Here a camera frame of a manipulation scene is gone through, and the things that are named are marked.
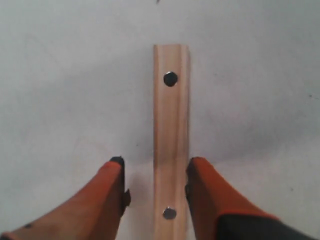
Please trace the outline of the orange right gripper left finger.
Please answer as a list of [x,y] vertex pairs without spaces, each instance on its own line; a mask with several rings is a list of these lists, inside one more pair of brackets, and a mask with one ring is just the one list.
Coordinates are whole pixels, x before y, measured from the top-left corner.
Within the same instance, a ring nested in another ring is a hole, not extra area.
[[70,199],[2,240],[114,240],[131,203],[125,190],[125,161],[114,156]]

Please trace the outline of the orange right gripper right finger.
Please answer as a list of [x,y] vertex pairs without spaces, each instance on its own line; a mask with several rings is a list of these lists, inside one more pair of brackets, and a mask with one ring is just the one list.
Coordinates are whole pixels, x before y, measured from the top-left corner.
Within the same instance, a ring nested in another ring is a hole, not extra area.
[[234,189],[203,157],[186,169],[185,195],[197,240],[309,240]]

